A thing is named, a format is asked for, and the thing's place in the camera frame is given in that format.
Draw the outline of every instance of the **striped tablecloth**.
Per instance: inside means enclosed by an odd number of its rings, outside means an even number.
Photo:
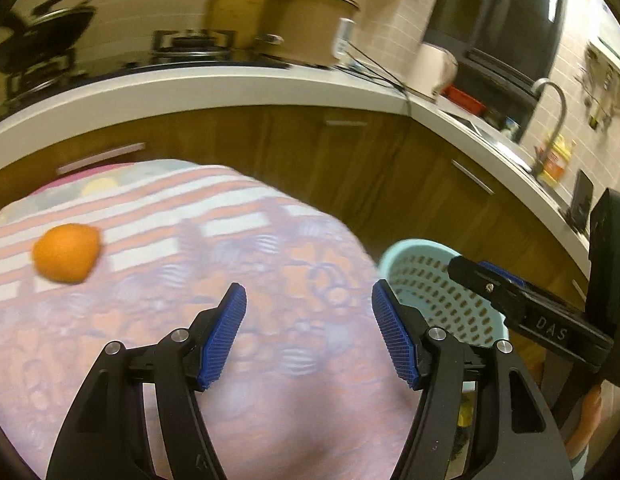
[[[88,280],[36,275],[51,227],[98,227]],[[228,168],[173,171],[0,227],[0,424],[41,477],[104,344],[153,344],[217,305],[248,310],[224,373],[199,403],[231,480],[387,479],[416,394],[396,376],[370,307],[372,261],[337,220]],[[157,473],[171,478],[152,386]]]

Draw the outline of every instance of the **red container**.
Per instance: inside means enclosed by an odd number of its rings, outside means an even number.
[[[450,85],[445,89],[443,95],[452,101],[455,105],[461,106],[464,110],[468,110],[473,115],[480,116],[485,110],[485,105],[475,98],[470,97],[465,92]]]

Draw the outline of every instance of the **orange fruit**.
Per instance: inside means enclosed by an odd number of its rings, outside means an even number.
[[[64,224],[47,231],[32,248],[37,272],[53,282],[80,283],[101,251],[100,232],[83,224]]]

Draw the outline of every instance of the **white countertop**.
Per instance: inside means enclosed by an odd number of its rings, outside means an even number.
[[[588,242],[512,163],[437,105],[411,96],[412,118],[470,156],[517,196],[589,276]],[[306,105],[408,114],[404,95],[338,70],[192,67],[120,76],[71,89],[0,122],[0,169],[50,144],[149,116],[242,105]]]

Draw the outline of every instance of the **yellow bottle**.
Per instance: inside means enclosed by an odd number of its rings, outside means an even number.
[[[564,136],[559,134],[548,154],[548,160],[544,164],[544,170],[539,175],[539,179],[543,180],[548,186],[555,187],[561,180],[561,177],[564,176],[576,145],[577,143],[574,140],[568,145],[565,142]]]

